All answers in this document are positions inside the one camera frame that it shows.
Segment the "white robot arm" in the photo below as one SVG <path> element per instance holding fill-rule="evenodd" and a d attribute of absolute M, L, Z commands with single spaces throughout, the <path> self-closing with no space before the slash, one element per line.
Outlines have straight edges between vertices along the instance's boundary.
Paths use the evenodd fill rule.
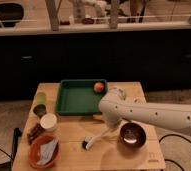
<path fill-rule="evenodd" d="M 100 100 L 98 107 L 109 128 L 126 119 L 191 136 L 191 105 L 130 102 L 123 89 L 112 88 Z"/>

